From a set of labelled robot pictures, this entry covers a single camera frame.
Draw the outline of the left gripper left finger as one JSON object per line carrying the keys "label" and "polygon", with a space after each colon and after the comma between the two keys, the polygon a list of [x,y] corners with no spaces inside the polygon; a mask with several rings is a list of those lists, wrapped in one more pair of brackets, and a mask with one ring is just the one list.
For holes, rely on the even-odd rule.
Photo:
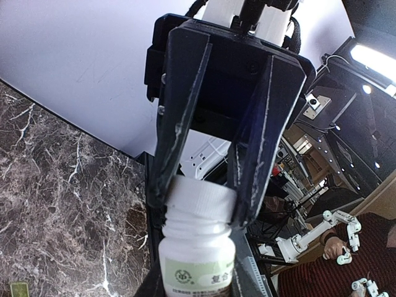
{"label": "left gripper left finger", "polygon": [[137,289],[134,297],[165,297],[165,289],[159,265],[153,266],[144,281]]}

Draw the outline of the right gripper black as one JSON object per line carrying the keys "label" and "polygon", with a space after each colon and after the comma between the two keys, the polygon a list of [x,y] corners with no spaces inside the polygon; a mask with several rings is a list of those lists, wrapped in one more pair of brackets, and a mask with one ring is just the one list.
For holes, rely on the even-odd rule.
{"label": "right gripper black", "polygon": [[258,216],[276,149],[298,97],[316,77],[311,61],[229,28],[166,14],[148,48],[147,98],[164,106],[147,204],[160,208],[192,130],[232,140],[227,185],[236,192],[230,226]]}

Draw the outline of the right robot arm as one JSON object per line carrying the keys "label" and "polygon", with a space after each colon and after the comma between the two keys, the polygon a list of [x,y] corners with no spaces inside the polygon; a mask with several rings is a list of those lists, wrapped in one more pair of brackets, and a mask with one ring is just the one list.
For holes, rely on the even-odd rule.
{"label": "right robot arm", "polygon": [[203,179],[225,159],[222,183],[236,194],[231,224],[252,222],[282,133],[315,76],[309,59],[240,30],[158,18],[144,75],[147,98],[158,101],[149,206],[165,204],[177,172]]}

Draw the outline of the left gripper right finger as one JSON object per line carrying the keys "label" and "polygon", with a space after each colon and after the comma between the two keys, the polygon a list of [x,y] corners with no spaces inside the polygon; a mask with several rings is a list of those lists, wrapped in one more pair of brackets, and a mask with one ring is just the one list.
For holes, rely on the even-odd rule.
{"label": "left gripper right finger", "polygon": [[232,231],[230,238],[236,246],[231,295],[271,296],[267,283],[259,272],[245,233],[243,231]]}

